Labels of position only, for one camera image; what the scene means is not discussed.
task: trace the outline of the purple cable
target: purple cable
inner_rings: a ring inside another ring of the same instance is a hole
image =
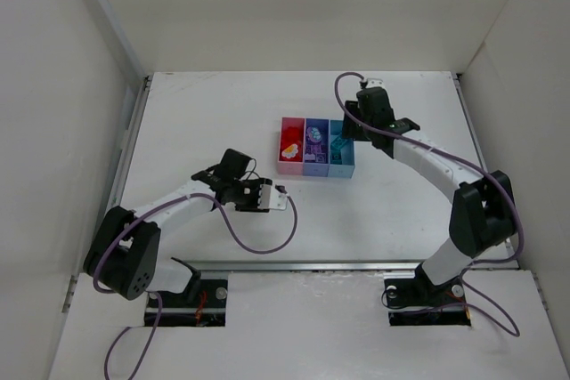
[[[285,240],[285,242],[283,242],[282,244],[280,244],[279,246],[277,246],[275,248],[266,249],[266,250],[250,248],[241,241],[241,239],[235,233],[235,230],[233,229],[232,224],[230,223],[230,219],[228,218],[227,213],[224,210],[224,207],[215,198],[211,197],[210,195],[208,195],[206,193],[192,193],[191,195],[188,195],[188,196],[181,196],[180,198],[169,200],[168,202],[165,202],[162,205],[156,206],[156,207],[152,208],[150,211],[142,214],[140,217],[138,217],[136,220],[131,222],[128,225],[128,227],[126,227],[123,231],[121,231],[118,234],[118,236],[110,243],[109,247],[103,253],[101,260],[99,260],[99,262],[97,263],[97,267],[95,268],[95,272],[93,275],[93,286],[94,286],[94,288],[103,294],[114,294],[113,290],[102,288],[99,285],[99,277],[101,275],[102,267],[105,265],[105,263],[109,259],[110,254],[117,247],[119,242],[122,239],[124,239],[125,237],[127,237],[131,233],[131,231],[133,231],[133,229],[136,226],[138,226],[141,222],[143,222],[145,219],[153,216],[154,214],[156,214],[160,211],[167,209],[168,207],[180,204],[181,202],[184,202],[185,200],[188,200],[191,198],[206,198],[206,199],[211,200],[212,203],[214,204],[214,206],[219,209],[220,214],[224,218],[225,225],[227,226],[228,231],[230,232],[230,234],[232,235],[232,237],[236,241],[236,243],[240,247],[245,249],[246,251],[253,253],[253,254],[266,255],[266,254],[276,253],[277,251],[283,249],[284,247],[286,247],[289,244],[289,242],[295,236],[295,232],[297,231],[297,222],[298,222],[297,207],[295,206],[295,202],[293,202],[293,198],[289,195],[287,196],[287,199],[289,200],[289,202],[291,204],[291,208],[293,209],[293,229],[291,230],[291,233],[290,233],[289,237],[287,238],[287,240]],[[132,380],[134,378],[134,376],[136,375],[136,372],[138,371],[139,367],[143,363],[144,356],[146,355],[146,352],[149,350],[149,346],[151,345],[152,337],[154,337],[154,333],[156,332],[157,327],[159,326],[160,315],[162,314],[162,298],[160,297],[160,294],[155,293],[155,292],[149,292],[149,294],[155,295],[157,297],[157,300],[159,301],[159,309],[157,310],[156,319],[154,320],[154,324],[152,325],[152,330],[151,330],[151,333],[149,335],[149,339],[147,340],[146,345],[144,346],[144,349],[142,350],[141,357],[139,358],[138,362],[136,363],[136,366],[134,367],[133,373],[131,374],[130,377],[128,377],[128,380]],[[115,338],[115,341],[111,344],[109,350],[107,351],[107,355],[105,357],[105,364],[103,366],[105,380],[110,380],[109,370],[108,370],[110,355],[113,352],[113,349],[115,348],[115,345],[118,343],[120,338],[122,336],[124,336],[125,333],[129,329],[131,329],[131,327],[126,327],[123,331],[121,331],[121,333],[117,336],[117,338]]]
[[[151,330],[151,333],[149,334],[149,339],[146,341],[146,345],[144,345],[144,349],[142,349],[141,357],[139,358],[138,362],[136,363],[136,366],[134,367],[133,373],[131,373],[131,375],[128,377],[128,380],[133,380],[134,376],[136,376],[136,372],[141,367],[141,364],[143,363],[144,357],[146,355],[146,351],[149,350],[149,346],[151,345],[152,337],[154,337],[154,333],[157,332],[157,327],[159,326],[159,321],[160,321],[160,315],[162,315],[162,297],[160,296],[159,293],[153,293],[153,292],[150,292],[149,295],[154,295],[156,297],[156,299],[159,301],[159,309],[157,310],[157,317],[154,320],[154,324],[152,324],[152,330]],[[131,327],[126,327],[123,331],[121,331],[121,333],[115,338],[113,343],[110,345],[110,348],[107,351],[107,355],[105,355],[105,364],[103,366],[103,370],[104,370],[104,374],[105,374],[105,380],[110,380],[110,376],[109,376],[110,355],[113,352],[113,349],[117,345],[118,341],[121,339],[122,336],[124,336],[126,334],[126,332],[129,329],[131,329]]]
[[[525,247],[525,233],[523,230],[523,224],[520,221],[520,217],[518,216],[518,211],[517,208],[515,207],[515,203],[513,202],[513,200],[510,198],[509,194],[507,193],[506,190],[503,189],[503,187],[499,184],[499,182],[489,173],[487,173],[482,167],[475,165],[473,162],[470,162],[464,158],[460,158],[458,156],[452,155],[451,153],[447,153],[446,151],[440,150],[438,148],[432,147],[428,144],[426,144],[425,142],[421,142],[421,141],[417,141],[414,140],[412,138],[406,137],[404,135],[400,135],[397,133],[390,133],[389,131],[383,131],[381,129],[375,128],[373,126],[370,126],[368,124],[365,124],[362,120],[358,119],[358,117],[355,117],[352,113],[350,113],[350,111],[348,111],[348,109],[345,107],[344,103],[342,102],[342,100],[340,99],[340,93],[338,90],[338,83],[340,82],[340,80],[343,77],[347,77],[347,76],[355,76],[355,77],[359,77],[361,80],[364,80],[364,76],[361,75],[360,73],[356,73],[355,71],[347,71],[346,73],[341,73],[340,75],[337,76],[336,80],[335,80],[335,97],[337,98],[337,102],[338,105],[340,106],[340,108],[345,112],[345,114],[350,117],[356,124],[360,125],[362,128],[372,132],[372,133],[378,133],[380,135],[384,135],[386,137],[390,137],[390,138],[394,138],[396,140],[402,140],[402,141],[407,141],[411,144],[415,144],[417,146],[420,146],[421,148],[425,149],[425,150],[430,150],[433,153],[436,153],[437,155],[443,157],[443,158],[448,158],[450,160],[453,160],[455,162],[458,162],[460,164],[463,164],[475,171],[477,171],[478,173],[480,173],[483,177],[485,177],[487,180],[489,180],[493,186],[495,186],[497,188],[497,190],[499,191],[499,193],[501,194],[502,198],[505,200],[505,202],[507,203],[507,205],[509,206],[509,210],[513,215],[513,221],[515,223],[515,229],[517,230],[518,233],[518,247],[517,250],[515,251],[515,253],[504,259],[504,260],[475,260],[472,264],[480,264],[480,263],[493,263],[493,264],[499,264],[499,263],[508,263],[511,262],[513,260],[516,260],[521,253],[523,252],[523,249]],[[439,311],[442,310],[444,308],[447,307],[458,307],[458,306],[463,306],[463,307],[470,307],[476,311],[481,312],[483,315],[485,315],[490,321],[494,322],[497,326],[499,326],[500,328],[502,328],[504,331],[506,331],[507,333],[511,334],[514,337],[519,337],[520,336],[520,330],[518,329],[518,326],[516,324],[516,322],[510,317],[510,315],[502,308],[500,307],[491,297],[489,297],[488,295],[483,294],[481,291],[475,289],[473,286],[471,286],[470,284],[468,284],[467,282],[465,282],[465,280],[463,279],[463,275],[465,275],[465,272],[469,269],[469,267],[467,269],[465,269],[461,275],[460,275],[460,280],[463,284],[463,286],[469,288],[471,291],[473,291],[474,293],[482,296],[485,300],[487,300],[489,303],[491,303],[493,306],[495,306],[497,309],[499,309],[499,311],[501,311],[501,313],[503,315],[505,315],[505,317],[509,320],[509,322],[511,323],[511,325],[513,326],[513,328],[515,329],[514,331],[509,330],[507,327],[505,327],[504,325],[502,325],[495,317],[493,317],[492,315],[490,315],[489,313],[487,313],[486,311],[484,311],[483,309],[480,309],[479,307],[473,305],[473,304],[469,304],[469,303],[450,303],[450,304],[445,304],[443,306],[439,306],[439,307],[432,307],[432,308],[427,308],[427,309],[422,309],[420,311],[410,311],[408,313],[410,314],[421,314],[421,313],[430,313],[432,311]]]

